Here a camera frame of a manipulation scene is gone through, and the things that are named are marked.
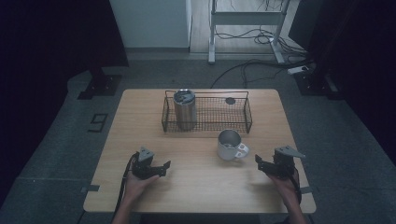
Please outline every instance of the gray carpet floor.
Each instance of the gray carpet floor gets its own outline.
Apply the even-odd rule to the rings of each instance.
[[[78,223],[122,92],[126,89],[208,89],[227,69],[244,61],[132,60],[130,67],[105,68],[122,75],[114,96],[78,100],[90,82],[88,72],[71,78],[64,105],[1,208],[0,223]],[[311,223],[396,223],[396,168],[345,101],[302,96],[286,70],[254,65],[247,69],[250,89],[276,89],[317,204]],[[216,89],[242,89],[239,69],[221,78]],[[108,114],[100,133],[95,114]],[[132,223],[139,215],[132,214]],[[260,214],[261,223],[284,214]],[[80,223],[109,223],[112,214],[85,213]]]

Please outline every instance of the human arm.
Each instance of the human arm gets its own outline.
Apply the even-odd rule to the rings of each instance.
[[[126,184],[124,195],[120,203],[120,207],[114,216],[112,224],[127,224],[129,223],[129,216],[136,199],[143,193],[145,188],[160,178],[158,175],[152,176],[149,179],[141,180],[132,174],[132,170],[128,171],[126,176]]]
[[[306,224],[306,220],[301,210],[295,188],[291,181],[287,179],[280,179],[273,175],[268,175],[268,177],[274,182],[276,190],[280,194],[289,213],[290,224]],[[298,172],[294,172],[294,179],[298,179]]]

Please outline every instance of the mug handle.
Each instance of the mug handle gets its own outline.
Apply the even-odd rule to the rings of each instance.
[[[249,151],[248,146],[241,143],[238,147],[238,152],[236,152],[235,157],[236,158],[244,158],[248,154],[248,151]]]

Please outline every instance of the black stand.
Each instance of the black stand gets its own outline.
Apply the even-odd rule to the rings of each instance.
[[[82,91],[79,100],[91,100],[93,96],[113,96],[120,84],[120,75],[105,75],[101,67],[90,68],[92,80],[85,91]]]
[[[325,49],[318,60],[317,67],[314,69],[314,71],[309,75],[300,74],[294,76],[301,95],[327,95],[329,99],[342,99],[340,92],[332,83],[332,79],[329,74],[329,63],[332,59],[331,56],[333,54],[336,41],[346,28],[347,23],[349,22],[349,19],[355,11],[359,1],[360,0],[354,0],[351,3],[344,18],[335,29],[330,42],[325,46]]]

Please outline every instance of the metal mug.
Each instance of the metal mug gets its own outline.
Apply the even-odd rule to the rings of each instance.
[[[197,123],[195,93],[191,90],[179,90],[174,94],[177,126],[184,131],[191,130]]]
[[[241,135],[236,130],[221,131],[218,138],[218,154],[225,161],[244,158],[249,152],[247,145],[242,143]]]

